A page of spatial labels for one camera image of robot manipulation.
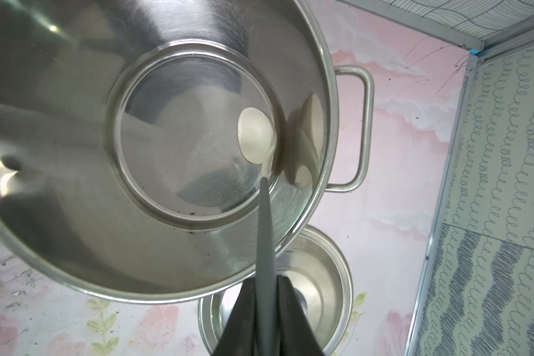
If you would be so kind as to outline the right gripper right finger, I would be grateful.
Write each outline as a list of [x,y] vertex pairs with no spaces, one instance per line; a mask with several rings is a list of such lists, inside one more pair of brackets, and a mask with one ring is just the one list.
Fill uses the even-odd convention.
[[324,356],[288,277],[277,276],[280,355]]

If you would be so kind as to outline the stainless steel pot lid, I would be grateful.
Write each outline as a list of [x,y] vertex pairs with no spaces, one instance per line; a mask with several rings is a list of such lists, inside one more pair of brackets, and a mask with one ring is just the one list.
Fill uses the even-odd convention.
[[[288,277],[315,339],[325,355],[335,351],[352,312],[352,276],[341,250],[330,237],[308,225],[277,258],[277,272]],[[202,298],[200,334],[208,352],[217,346],[241,284]]]

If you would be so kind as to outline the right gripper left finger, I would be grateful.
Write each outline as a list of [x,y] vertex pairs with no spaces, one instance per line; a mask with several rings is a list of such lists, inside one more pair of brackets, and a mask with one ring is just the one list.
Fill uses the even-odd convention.
[[245,279],[216,346],[216,356],[250,356],[255,351],[255,278]]

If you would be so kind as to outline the cream spoon with grey handle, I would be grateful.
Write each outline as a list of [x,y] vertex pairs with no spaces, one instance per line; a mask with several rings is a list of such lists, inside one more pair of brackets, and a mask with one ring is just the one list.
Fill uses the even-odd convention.
[[251,164],[261,167],[256,248],[256,343],[259,355],[277,355],[277,274],[268,176],[277,148],[273,121],[257,108],[242,110],[237,137],[240,151]]

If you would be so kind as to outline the stainless steel stock pot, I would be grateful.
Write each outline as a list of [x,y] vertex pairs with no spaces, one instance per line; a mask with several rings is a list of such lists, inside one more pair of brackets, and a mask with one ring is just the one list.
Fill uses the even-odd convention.
[[112,301],[227,289],[256,261],[240,114],[277,131],[281,252],[323,194],[362,185],[374,95],[305,1],[0,1],[0,241]]

